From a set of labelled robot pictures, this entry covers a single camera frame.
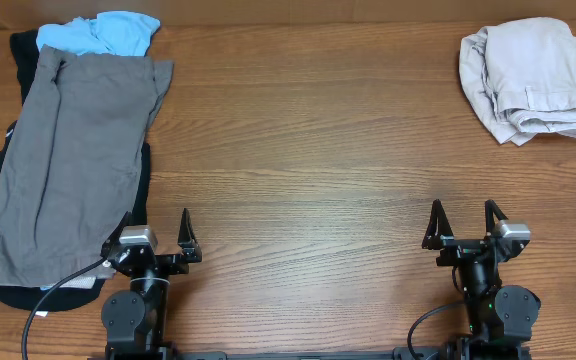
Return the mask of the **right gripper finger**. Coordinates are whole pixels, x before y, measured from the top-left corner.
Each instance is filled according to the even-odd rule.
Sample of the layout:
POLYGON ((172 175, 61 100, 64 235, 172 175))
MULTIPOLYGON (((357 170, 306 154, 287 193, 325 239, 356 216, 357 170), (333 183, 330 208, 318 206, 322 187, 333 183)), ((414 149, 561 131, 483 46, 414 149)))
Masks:
POLYGON ((445 210, 439 199, 432 203, 429 223, 422 240, 422 248, 427 250, 441 250, 446 244, 454 240, 445 210))
POLYGON ((498 221, 507 219, 508 217, 502 212, 494 200, 489 199, 485 202, 486 233, 491 234, 498 221))

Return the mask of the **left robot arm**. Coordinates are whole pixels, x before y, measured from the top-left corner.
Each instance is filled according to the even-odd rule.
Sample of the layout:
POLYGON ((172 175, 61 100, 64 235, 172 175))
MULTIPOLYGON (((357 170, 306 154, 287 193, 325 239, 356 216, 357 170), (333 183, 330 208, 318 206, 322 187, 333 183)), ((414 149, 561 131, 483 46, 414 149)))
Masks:
POLYGON ((116 272, 127 276, 127 290, 104 303, 101 321, 106 329, 107 359, 174 360, 179 351, 164 339, 170 278, 189 272, 202 261, 190 213, 184 209, 177 239, 179 251, 157 254, 157 238, 148 225, 133 225, 125 214, 102 246, 101 255, 116 272))

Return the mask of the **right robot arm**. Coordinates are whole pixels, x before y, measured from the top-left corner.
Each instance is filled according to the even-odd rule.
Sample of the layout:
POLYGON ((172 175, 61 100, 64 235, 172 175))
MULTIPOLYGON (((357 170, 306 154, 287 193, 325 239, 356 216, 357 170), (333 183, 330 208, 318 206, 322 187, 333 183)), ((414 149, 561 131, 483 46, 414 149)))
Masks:
POLYGON ((511 221, 492 200, 485 202, 485 234, 481 239, 458 240, 440 200, 432 203, 422 241, 437 251, 436 265, 452 270, 453 286, 462 299, 435 308, 411 326, 407 348, 413 358, 421 352, 412 344, 414 330, 427 318, 459 306, 465 308, 469 333, 456 335, 432 351, 432 359, 529 359, 524 344, 532 337, 541 300, 529 289, 505 285, 499 265, 518 257, 531 240, 522 222, 511 221))

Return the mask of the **grey shorts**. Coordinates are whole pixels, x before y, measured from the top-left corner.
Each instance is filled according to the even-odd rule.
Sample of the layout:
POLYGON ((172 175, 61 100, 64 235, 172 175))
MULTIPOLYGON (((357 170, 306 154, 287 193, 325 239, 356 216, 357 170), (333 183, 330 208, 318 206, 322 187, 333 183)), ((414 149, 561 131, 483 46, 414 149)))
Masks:
POLYGON ((52 285, 100 260, 134 206, 173 67, 42 48, 0 173, 0 286, 52 285))

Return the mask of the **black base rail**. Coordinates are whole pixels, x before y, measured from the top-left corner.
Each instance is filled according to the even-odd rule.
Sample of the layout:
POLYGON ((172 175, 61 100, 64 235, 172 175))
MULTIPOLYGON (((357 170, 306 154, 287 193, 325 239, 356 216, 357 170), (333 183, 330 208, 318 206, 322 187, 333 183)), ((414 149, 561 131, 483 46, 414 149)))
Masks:
MULTIPOLYGON (((498 355, 492 352, 474 352, 466 356, 453 355, 449 357, 446 351, 440 347, 422 347, 415 349, 417 359, 439 360, 439 359, 522 359, 530 360, 532 356, 529 348, 522 348, 519 354, 501 352, 498 355)), ((173 359, 173 360, 412 360, 415 357, 406 347, 396 347, 388 352, 381 351, 350 351, 350 352, 293 352, 293 353, 263 353, 263 354, 227 354, 225 352, 194 352, 179 353, 174 352, 172 356, 165 357, 164 354, 146 355, 99 355, 90 360, 102 359, 173 359)))

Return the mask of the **folded beige shorts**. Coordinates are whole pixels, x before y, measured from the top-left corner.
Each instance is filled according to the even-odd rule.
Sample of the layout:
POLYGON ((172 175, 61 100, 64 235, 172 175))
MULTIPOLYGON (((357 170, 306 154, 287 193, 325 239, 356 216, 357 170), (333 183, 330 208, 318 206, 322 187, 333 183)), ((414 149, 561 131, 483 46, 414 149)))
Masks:
POLYGON ((576 138, 576 36, 564 21, 485 26, 461 40, 458 70, 467 100, 498 143, 576 138))

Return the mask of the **black t-shirt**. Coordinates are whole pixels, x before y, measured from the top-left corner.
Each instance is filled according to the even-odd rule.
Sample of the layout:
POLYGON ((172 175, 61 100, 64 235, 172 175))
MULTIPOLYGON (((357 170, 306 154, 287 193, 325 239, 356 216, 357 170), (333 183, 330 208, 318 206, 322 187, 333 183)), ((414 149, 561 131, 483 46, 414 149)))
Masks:
MULTIPOLYGON (((9 38, 12 56, 17 65, 17 80, 20 85, 21 99, 25 102, 31 88, 37 68, 39 50, 36 46, 38 30, 13 33, 9 38)), ((7 128, 5 141, 0 150, 0 172, 7 153, 16 122, 7 128)), ((147 223, 147 197, 151 178, 151 149, 145 142, 141 149, 142 169, 139 177, 139 188, 132 210, 132 220, 136 225, 147 223)), ((91 285, 73 288, 62 285, 49 299, 42 303, 40 311, 69 311, 96 300, 105 283, 104 279, 93 279, 91 285)), ((47 293, 41 288, 0 286, 0 302, 12 308, 30 311, 47 293)))

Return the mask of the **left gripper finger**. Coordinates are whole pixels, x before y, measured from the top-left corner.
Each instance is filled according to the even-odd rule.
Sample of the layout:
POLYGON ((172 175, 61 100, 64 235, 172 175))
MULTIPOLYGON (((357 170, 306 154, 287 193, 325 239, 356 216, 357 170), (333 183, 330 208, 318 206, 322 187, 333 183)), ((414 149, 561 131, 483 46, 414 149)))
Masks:
POLYGON ((194 234, 190 213, 187 208, 184 208, 182 212, 177 244, 185 256, 201 255, 201 248, 194 234))
POLYGON ((117 227, 112 231, 107 240, 103 243, 101 248, 101 255, 108 256, 112 248, 119 243, 122 231, 126 226, 129 226, 132 221, 132 213, 126 212, 120 220, 117 227))

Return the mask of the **light blue t-shirt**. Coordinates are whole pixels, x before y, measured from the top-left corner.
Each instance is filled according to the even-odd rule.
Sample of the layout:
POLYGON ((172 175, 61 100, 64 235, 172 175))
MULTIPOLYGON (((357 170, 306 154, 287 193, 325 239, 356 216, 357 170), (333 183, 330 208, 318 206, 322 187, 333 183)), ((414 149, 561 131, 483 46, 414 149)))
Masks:
POLYGON ((94 19, 76 17, 65 24, 46 24, 38 29, 36 46, 76 55, 112 54, 145 56, 160 20, 130 11, 99 13, 94 19))

